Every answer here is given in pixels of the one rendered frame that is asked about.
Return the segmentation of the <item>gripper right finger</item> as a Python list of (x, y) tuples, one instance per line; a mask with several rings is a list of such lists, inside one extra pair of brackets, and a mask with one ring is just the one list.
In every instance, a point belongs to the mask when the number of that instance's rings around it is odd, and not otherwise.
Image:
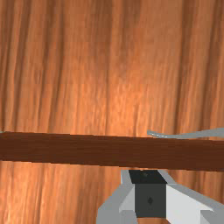
[(156, 187), (150, 200), (153, 217), (166, 218), (171, 224), (224, 224), (224, 205), (190, 188), (177, 184), (159, 170), (165, 184)]

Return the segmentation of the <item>brown pen with grey clip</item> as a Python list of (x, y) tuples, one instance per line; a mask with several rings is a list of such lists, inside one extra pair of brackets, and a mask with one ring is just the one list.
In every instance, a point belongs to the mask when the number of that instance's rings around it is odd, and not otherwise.
[(224, 141), (4, 132), (0, 160), (224, 172)]

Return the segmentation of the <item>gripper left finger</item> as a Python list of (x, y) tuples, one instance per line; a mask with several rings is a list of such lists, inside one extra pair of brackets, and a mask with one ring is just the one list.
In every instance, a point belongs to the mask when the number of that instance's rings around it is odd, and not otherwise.
[(136, 210), (130, 172), (121, 171), (121, 184), (98, 209), (96, 224), (137, 224), (138, 218), (150, 218), (150, 215), (141, 215)]

